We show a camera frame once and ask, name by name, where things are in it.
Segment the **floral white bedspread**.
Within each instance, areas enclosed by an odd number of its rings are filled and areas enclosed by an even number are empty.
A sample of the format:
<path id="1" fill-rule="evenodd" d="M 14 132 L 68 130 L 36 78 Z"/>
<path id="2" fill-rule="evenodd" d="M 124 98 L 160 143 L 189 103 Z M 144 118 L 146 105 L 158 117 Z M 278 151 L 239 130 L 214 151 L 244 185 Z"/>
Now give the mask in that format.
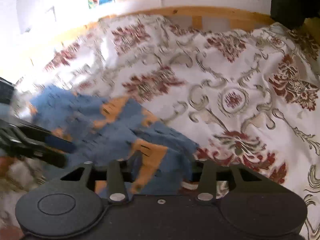
<path id="1" fill-rule="evenodd" d="M 197 143 L 194 160 L 243 164 L 301 196 L 302 236 L 319 239 L 319 44 L 304 26 L 215 33 L 160 15 L 102 20 L 17 81 L 5 113 L 33 123 L 30 101 L 51 86 L 136 100 Z"/>

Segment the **wooden bed frame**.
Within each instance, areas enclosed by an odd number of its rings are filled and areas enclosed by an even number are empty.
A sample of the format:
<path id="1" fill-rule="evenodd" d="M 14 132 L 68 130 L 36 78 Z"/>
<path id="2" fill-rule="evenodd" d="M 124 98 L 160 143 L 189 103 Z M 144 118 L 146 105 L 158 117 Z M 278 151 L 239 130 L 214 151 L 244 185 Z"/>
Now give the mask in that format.
<path id="1" fill-rule="evenodd" d="M 179 6 L 179 7 L 164 7 L 148 10 L 140 10 L 129 12 L 120 15 L 110 15 L 102 17 L 100 20 L 120 18 L 129 15 L 162 15 L 162 16 L 187 16 L 191 18 L 191 25 L 195 29 L 203 29 L 203 18 L 214 17 L 224 18 L 229 20 L 232 29 L 242 29 L 251 31 L 254 29 L 255 24 L 271 25 L 274 20 L 267 15 L 258 12 L 250 12 L 242 9 L 234 9 L 229 7 L 208 7 L 208 6 Z M 88 28 L 98 25 L 98 22 L 89 22 L 69 31 L 64 31 L 60 34 L 57 40 L 61 43 L 76 39 L 79 35 L 86 32 Z M 319 44 L 319 18 L 308 18 L 304 22 L 304 28 L 313 36 Z"/>

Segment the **white door with frame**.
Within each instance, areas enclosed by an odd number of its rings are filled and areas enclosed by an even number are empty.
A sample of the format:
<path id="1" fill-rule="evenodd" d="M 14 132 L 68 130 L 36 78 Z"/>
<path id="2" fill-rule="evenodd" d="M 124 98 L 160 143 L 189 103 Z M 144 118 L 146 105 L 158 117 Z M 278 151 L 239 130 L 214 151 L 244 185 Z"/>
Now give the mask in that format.
<path id="1" fill-rule="evenodd" d="M 22 30 L 24 33 L 41 32 L 49 27 L 54 26 L 55 23 L 55 7 L 51 7 L 48 10 L 37 12 L 29 16 L 24 22 Z"/>

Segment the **blue pants with orange patches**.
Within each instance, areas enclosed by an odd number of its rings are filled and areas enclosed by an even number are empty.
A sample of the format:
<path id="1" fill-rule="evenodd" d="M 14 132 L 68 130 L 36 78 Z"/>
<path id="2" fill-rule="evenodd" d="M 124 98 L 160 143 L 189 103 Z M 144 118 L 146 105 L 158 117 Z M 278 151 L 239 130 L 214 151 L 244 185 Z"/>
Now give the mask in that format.
<path id="1" fill-rule="evenodd" d="M 182 181 L 191 178 L 197 143 L 132 98 L 105 99 L 51 86 L 30 104 L 35 125 L 74 144 L 69 166 L 86 161 L 105 166 L 139 152 L 135 180 L 126 187 L 141 194 L 176 194 Z"/>

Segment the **dark jacket on bedpost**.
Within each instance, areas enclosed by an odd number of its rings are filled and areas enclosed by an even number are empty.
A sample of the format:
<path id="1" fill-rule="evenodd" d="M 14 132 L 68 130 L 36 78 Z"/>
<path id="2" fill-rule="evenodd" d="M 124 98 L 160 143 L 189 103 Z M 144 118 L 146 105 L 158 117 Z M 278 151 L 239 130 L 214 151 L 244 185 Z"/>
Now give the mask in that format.
<path id="1" fill-rule="evenodd" d="M 271 0 L 271 18 L 295 29 L 307 18 L 319 18 L 319 0 Z"/>

